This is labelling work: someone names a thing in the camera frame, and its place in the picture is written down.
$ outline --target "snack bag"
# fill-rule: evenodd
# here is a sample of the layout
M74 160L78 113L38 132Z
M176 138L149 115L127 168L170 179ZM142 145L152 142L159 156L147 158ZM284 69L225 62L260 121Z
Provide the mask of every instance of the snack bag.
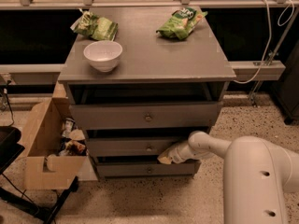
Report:
M82 11L82 16L71 26L74 33L85 35L94 40L114 40L118 24L107 18Z
M156 32L168 38L183 40L193 31L195 25L206 16L207 12L186 7L173 13L172 17Z

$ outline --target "cardboard box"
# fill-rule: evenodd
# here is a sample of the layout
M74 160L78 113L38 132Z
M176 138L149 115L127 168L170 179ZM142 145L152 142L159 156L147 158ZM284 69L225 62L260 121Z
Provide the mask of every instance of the cardboard box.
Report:
M25 189L68 189L78 180L97 180L88 156L50 156L59 149L64 119L71 117L65 97L54 95L35 105L22 129Z

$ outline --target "cabinet top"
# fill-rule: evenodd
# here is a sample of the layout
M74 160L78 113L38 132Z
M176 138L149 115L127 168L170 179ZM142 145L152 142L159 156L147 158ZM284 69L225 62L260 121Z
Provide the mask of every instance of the cabinet top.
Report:
M78 35L59 76L78 84L122 82L228 81L235 73L205 18L184 41L156 33L181 7L97 7L91 11L119 25L115 41L122 45L120 64L104 74L83 56L93 41Z

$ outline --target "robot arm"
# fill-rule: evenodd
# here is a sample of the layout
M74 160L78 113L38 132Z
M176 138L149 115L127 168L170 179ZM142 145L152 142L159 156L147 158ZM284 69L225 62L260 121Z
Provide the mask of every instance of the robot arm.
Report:
M162 163L201 159L208 153L224 158L225 224L287 224L283 191L299 190L299 155L257 137L233 142L194 132L188 141L161 154Z

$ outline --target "terrazzo floor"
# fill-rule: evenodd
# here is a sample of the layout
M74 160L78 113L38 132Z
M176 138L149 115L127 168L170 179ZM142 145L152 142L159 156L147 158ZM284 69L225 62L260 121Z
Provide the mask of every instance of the terrazzo floor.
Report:
M242 135L255 135L279 146L299 152L299 122L284 124L284 115L266 93L257 96L258 107L251 106L244 93L228 93L216 125L214 137L233 140ZM26 123L30 104L13 104L15 126ZM10 123L9 112L0 113L0 125ZM13 162L5 175L23 190L24 158ZM55 221L61 224L147 224L189 223L222 224L221 158L203 160L194 177L115 178L79 182ZM15 190L0 176L0 187ZM51 190L27 191L40 205L51 206L56 193ZM291 224L299 223L299 193L285 194ZM0 224L42 223L22 211L0 202Z

